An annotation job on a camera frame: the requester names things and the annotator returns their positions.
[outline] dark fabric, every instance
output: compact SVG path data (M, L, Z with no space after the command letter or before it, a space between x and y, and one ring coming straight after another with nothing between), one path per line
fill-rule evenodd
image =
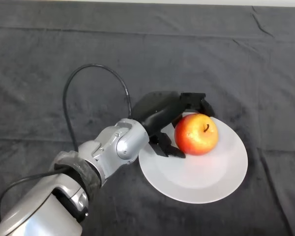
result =
M117 71L133 104L154 90L207 93L249 158L239 189L205 205L165 197L138 162L122 168L84 236L295 235L295 8L0 1L0 191L73 149L61 93L84 63ZM122 87L100 69L77 76L68 104L79 142L127 116ZM33 184L12 189L3 214Z

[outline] silver robot arm segment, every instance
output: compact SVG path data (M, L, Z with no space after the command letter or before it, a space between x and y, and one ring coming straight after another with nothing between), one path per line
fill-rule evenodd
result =
M80 236L78 222L88 215L89 201L119 167L134 162L148 142L139 122L122 119L80 145L79 153L61 152L52 169L69 166L77 175L42 178L3 218L0 236Z

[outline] table surface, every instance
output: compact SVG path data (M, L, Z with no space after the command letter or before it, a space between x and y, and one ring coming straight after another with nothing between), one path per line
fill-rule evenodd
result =
M0 1L0 191L72 149L61 93L90 62L116 70L133 104L155 90L205 92L249 167L230 196L190 205L135 162L91 204L84 236L295 236L295 8ZM105 71L81 72L68 97L80 143L127 115ZM33 184L13 188L3 214Z

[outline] white plate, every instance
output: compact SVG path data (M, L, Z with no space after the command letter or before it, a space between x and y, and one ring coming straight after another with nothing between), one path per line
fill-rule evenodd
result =
M140 151L142 172L154 188L175 200L200 204L220 200L240 186L248 167L245 146L228 125L212 119L219 141L205 155L186 155L186 159L163 157L156 155L150 145ZM162 129L177 147L174 131L172 124Z

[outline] apple stem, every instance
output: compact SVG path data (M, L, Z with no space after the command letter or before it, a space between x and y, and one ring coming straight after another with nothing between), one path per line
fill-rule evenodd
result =
M210 127L209 124L206 124L207 128L204 130L204 132L206 132L208 130L208 128Z

